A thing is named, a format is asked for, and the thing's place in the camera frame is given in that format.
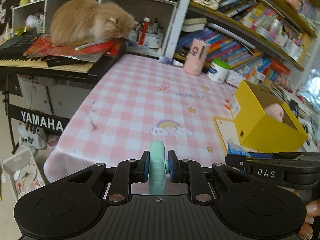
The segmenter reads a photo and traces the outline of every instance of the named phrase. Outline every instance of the mint green handle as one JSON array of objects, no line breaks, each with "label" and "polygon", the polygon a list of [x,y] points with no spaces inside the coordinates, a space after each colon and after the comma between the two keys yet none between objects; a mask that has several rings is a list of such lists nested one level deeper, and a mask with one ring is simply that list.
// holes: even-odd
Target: mint green handle
[{"label": "mint green handle", "polygon": [[151,143],[149,156],[149,195],[165,195],[165,175],[167,172],[162,141]]}]

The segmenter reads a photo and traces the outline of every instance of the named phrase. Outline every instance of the cloud print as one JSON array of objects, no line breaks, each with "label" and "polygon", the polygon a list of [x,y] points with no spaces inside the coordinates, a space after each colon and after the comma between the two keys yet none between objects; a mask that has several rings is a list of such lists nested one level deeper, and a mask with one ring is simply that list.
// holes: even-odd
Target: cloud print
[{"label": "cloud print", "polygon": [[179,137],[190,137],[190,136],[193,136],[193,132],[191,132],[190,130],[188,130],[187,128],[185,127],[178,127],[176,129],[176,134],[179,136]]},{"label": "cloud print", "polygon": [[153,136],[168,136],[169,135],[169,133],[165,129],[159,128],[159,127],[151,128],[150,133]]}]

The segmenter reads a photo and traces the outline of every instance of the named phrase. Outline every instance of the green lid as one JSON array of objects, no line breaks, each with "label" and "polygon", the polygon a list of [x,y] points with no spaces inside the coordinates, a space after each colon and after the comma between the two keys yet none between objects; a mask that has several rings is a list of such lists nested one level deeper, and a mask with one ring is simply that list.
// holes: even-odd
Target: green lid
[{"label": "green lid", "polygon": [[228,63],[225,63],[225,62],[224,62],[223,60],[221,60],[221,59],[215,58],[212,62],[215,63],[215,64],[217,64],[217,65],[220,66],[220,67],[225,68],[225,69],[230,69],[230,68],[231,68],[231,66],[230,66]]}]

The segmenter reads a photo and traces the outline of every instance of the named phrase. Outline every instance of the white jar with green lid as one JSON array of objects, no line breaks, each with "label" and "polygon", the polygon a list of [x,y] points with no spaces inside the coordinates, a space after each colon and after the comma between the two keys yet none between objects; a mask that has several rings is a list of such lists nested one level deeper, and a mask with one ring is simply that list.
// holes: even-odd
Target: white jar with green lid
[{"label": "white jar with green lid", "polygon": [[230,65],[225,63],[224,61],[215,58],[211,62],[211,66],[207,72],[207,76],[213,82],[222,84],[229,73]]}]

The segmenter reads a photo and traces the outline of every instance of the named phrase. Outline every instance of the orange cat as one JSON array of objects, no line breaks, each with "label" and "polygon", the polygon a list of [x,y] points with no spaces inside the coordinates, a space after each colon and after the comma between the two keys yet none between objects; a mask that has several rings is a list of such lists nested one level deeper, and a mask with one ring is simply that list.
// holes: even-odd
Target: orange cat
[{"label": "orange cat", "polygon": [[51,23],[52,44],[78,46],[93,41],[126,37],[137,25],[132,15],[115,3],[95,0],[71,0],[54,14]]}]

